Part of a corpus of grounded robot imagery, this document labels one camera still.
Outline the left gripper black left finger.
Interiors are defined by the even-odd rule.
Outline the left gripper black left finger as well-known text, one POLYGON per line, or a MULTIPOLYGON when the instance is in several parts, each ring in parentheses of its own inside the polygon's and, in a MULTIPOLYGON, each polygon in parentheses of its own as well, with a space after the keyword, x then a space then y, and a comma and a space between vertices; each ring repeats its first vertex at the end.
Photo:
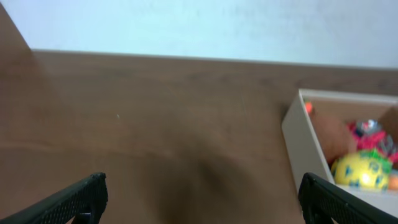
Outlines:
POLYGON ((99 223, 108 202, 106 174, 96 172, 1 220, 1 224, 99 223))

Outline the brown plush toy with carrot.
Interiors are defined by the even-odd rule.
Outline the brown plush toy with carrot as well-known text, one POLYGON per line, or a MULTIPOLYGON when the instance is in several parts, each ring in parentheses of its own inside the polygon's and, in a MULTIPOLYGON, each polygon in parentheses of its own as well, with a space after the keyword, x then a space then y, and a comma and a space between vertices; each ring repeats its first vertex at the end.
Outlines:
POLYGON ((357 151, 356 140, 341 119, 317 110, 310 101, 306 101, 304 105, 328 165, 357 151))

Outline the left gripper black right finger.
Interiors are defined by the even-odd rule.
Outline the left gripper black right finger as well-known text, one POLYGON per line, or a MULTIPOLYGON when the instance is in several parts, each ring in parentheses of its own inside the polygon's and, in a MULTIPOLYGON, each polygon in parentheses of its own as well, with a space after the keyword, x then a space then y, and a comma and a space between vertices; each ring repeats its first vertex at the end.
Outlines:
POLYGON ((307 172, 298 200, 306 224, 397 224, 397 218, 307 172))

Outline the red toy fire truck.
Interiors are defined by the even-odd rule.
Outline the red toy fire truck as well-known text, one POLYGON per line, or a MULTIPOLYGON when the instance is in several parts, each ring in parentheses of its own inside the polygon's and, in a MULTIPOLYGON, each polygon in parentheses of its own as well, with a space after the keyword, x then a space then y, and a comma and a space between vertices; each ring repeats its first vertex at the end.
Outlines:
POLYGON ((353 121, 347 124, 357 150, 376 150, 391 163, 397 162, 397 141, 393 140, 382 125, 373 119, 366 121, 353 121))

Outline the yellow ball with blue marks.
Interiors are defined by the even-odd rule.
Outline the yellow ball with blue marks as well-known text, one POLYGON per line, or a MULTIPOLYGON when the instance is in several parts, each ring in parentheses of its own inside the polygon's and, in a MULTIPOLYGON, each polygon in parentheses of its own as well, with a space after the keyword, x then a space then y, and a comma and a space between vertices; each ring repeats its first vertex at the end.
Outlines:
POLYGON ((387 190, 392 164, 370 152, 356 152, 337 159, 331 166, 336 184, 358 189, 387 190))

